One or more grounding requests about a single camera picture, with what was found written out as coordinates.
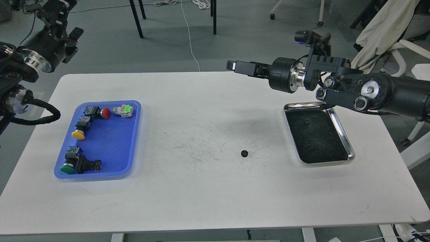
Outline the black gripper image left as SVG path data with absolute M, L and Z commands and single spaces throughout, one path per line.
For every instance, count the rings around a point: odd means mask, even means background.
M 37 73 L 52 73 L 77 53 L 78 39 L 84 30 L 74 28 L 69 35 L 66 31 L 69 12 L 76 5 L 76 0 L 48 0 L 37 13 L 43 29 L 17 48 L 24 63 Z

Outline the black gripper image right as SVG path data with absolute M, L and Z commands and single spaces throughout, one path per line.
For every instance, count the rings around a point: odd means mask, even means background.
M 257 62 L 227 61 L 227 70 L 254 78 L 268 78 L 272 89 L 294 93 L 304 87 L 305 67 L 296 59 L 278 57 L 271 65 Z

